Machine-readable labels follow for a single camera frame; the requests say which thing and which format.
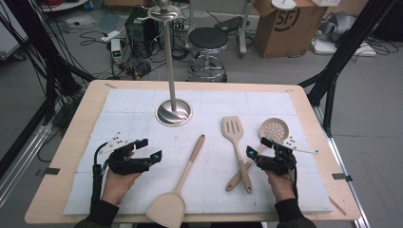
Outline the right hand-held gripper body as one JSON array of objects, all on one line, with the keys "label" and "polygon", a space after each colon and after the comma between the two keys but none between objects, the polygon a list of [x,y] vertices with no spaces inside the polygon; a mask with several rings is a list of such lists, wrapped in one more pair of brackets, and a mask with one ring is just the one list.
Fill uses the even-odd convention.
[{"label": "right hand-held gripper body", "polygon": [[318,150],[307,143],[295,140],[293,137],[286,138],[283,142],[275,142],[272,147],[275,151],[274,157],[258,155],[255,164],[262,170],[272,171],[282,176],[297,168],[297,159],[294,151],[317,154]]}]

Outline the beige skimmer spoon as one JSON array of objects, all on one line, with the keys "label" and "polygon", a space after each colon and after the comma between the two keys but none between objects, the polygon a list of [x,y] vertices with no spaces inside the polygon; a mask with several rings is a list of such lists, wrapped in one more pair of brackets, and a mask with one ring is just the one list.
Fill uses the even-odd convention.
[{"label": "beige skimmer spoon", "polygon": [[[267,119],[260,125],[259,136],[274,140],[276,143],[281,143],[289,136],[289,128],[287,123],[279,118]],[[227,183],[226,191],[234,189],[240,181],[241,172],[238,171]]]}]

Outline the slotted beige spatula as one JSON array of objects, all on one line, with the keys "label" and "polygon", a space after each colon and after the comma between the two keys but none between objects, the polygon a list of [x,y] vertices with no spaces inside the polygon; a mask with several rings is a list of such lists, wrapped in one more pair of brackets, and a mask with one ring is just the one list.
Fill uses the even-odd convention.
[{"label": "slotted beige spatula", "polygon": [[249,178],[245,163],[243,162],[242,155],[240,153],[239,142],[243,136],[243,126],[238,116],[226,116],[221,120],[221,132],[222,135],[229,140],[235,149],[239,164],[239,175],[242,181],[243,187],[248,194],[252,193],[252,183]]}]

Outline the metal utensil stand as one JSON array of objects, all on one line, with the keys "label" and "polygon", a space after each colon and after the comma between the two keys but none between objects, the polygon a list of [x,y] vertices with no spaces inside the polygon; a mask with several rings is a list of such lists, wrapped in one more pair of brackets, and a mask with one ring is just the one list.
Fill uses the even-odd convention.
[{"label": "metal utensil stand", "polygon": [[148,16],[151,19],[163,24],[163,44],[168,74],[169,99],[157,106],[156,118],[161,124],[170,127],[184,125],[192,117],[190,104],[176,98],[169,23],[177,19],[179,13],[180,10],[172,6],[170,0],[157,0],[157,5],[148,11]]}]

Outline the solid beige spatula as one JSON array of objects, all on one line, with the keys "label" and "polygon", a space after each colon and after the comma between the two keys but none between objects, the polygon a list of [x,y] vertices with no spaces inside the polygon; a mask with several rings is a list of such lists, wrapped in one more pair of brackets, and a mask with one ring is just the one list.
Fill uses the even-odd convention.
[{"label": "solid beige spatula", "polygon": [[201,134],[196,141],[190,158],[184,168],[181,178],[176,187],[167,193],[158,196],[146,211],[146,216],[152,221],[166,228],[180,228],[185,212],[185,201],[182,198],[183,184],[197,158],[205,141],[205,136]]}]

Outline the person's left hand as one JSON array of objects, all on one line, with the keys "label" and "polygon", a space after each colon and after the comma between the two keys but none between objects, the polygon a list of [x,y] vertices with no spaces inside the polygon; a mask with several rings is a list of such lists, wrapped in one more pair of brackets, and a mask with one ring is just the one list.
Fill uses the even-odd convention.
[{"label": "person's left hand", "polygon": [[101,200],[115,206],[119,205],[127,191],[140,176],[141,173],[119,175],[115,174],[112,170],[108,170]]}]

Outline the person's right hand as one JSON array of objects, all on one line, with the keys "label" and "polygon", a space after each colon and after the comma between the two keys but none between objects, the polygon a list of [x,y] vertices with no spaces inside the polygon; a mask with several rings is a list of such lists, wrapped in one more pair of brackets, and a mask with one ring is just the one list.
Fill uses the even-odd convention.
[{"label": "person's right hand", "polygon": [[268,182],[271,186],[276,202],[283,200],[294,199],[296,197],[294,193],[294,172],[279,176],[272,171],[266,171],[268,176]]}]

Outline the black tape strip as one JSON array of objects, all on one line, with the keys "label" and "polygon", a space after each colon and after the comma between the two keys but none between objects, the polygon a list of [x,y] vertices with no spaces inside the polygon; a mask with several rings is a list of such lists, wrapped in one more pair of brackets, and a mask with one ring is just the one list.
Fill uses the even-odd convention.
[{"label": "black tape strip", "polygon": [[332,174],[334,180],[345,180],[347,182],[352,181],[352,177],[350,175],[346,175],[344,173],[334,173]]},{"label": "black tape strip", "polygon": [[60,169],[59,169],[59,168],[47,167],[47,168],[45,168],[44,170],[39,169],[39,170],[36,172],[35,175],[38,176],[38,177],[44,177],[45,175],[58,175],[59,172],[60,172]]}]

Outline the white foam mat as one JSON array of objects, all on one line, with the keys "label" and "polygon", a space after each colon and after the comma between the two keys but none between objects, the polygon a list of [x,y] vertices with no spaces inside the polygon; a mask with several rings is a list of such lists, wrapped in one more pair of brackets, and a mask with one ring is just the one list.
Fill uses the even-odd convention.
[{"label": "white foam mat", "polygon": [[285,121],[291,137],[304,143],[306,137],[290,96],[275,92],[182,90],[177,95],[190,103],[193,116],[182,126],[168,127],[155,117],[157,105],[167,95],[167,91],[159,89],[112,89],[108,92],[78,165],[65,214],[88,214],[92,165],[107,158],[95,151],[117,132],[123,133],[131,142],[148,139],[148,146],[136,151],[138,158],[148,157],[156,151],[163,153],[161,162],[143,173],[125,195],[121,213],[142,215],[159,195],[172,190],[201,134],[205,141],[182,189],[186,214],[273,212],[275,200],[267,177],[256,166],[248,171],[253,185],[251,194],[241,183],[226,191],[225,186],[238,171],[239,164],[233,144],[222,135],[221,120],[226,116],[240,118],[242,156],[247,146],[259,146],[260,125],[269,118]]}]

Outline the small white device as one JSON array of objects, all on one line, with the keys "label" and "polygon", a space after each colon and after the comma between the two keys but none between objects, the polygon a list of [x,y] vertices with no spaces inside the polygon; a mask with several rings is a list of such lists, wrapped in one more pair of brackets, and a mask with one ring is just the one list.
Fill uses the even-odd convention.
[{"label": "small white device", "polygon": [[120,39],[112,39],[110,42],[111,56],[115,63],[119,64],[123,59],[122,45]]}]

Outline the grey metal stand leg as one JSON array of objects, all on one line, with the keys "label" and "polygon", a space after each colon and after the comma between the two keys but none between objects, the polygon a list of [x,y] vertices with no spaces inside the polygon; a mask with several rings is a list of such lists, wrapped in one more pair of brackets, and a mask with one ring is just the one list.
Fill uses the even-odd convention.
[{"label": "grey metal stand leg", "polygon": [[239,30],[239,58],[242,59],[244,55],[247,53],[247,46],[246,46],[246,25],[248,22],[248,16],[250,9],[253,5],[253,0],[244,0],[244,10],[242,14],[242,24]]}]

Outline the white flat panel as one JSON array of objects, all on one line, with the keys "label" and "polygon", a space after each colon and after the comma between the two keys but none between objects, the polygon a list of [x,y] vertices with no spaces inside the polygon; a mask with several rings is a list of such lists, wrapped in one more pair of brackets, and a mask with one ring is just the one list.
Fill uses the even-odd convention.
[{"label": "white flat panel", "polygon": [[[323,41],[320,39],[313,39],[311,42],[313,53],[320,55],[332,55],[336,52],[336,44],[333,42]],[[373,57],[376,55],[374,49],[363,42],[360,47],[355,51],[354,56]]]}]

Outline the black round stool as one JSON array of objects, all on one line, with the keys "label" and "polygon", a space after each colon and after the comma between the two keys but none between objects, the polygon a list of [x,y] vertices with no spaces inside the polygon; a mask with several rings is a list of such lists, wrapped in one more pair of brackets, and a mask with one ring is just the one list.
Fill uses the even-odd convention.
[{"label": "black round stool", "polygon": [[226,82],[226,69],[215,54],[225,50],[228,42],[228,35],[220,28],[194,28],[187,36],[187,44],[197,51],[188,63],[189,72],[211,82],[218,77]]}]

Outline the black flat device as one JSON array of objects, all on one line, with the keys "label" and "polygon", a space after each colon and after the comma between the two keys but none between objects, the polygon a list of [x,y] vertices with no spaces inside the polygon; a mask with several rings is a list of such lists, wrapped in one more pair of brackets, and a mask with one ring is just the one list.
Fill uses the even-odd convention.
[{"label": "black flat device", "polygon": [[219,22],[215,25],[215,27],[223,30],[224,32],[232,32],[239,29],[241,24],[242,18],[240,16],[237,16],[223,22]]}]

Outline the grey machine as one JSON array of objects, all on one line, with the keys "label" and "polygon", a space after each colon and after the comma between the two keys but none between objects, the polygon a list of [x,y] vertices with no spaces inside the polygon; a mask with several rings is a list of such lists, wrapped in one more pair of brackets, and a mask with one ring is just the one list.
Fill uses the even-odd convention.
[{"label": "grey machine", "polygon": [[350,30],[356,18],[346,11],[330,12],[319,24],[318,30],[336,43],[344,33]]}]

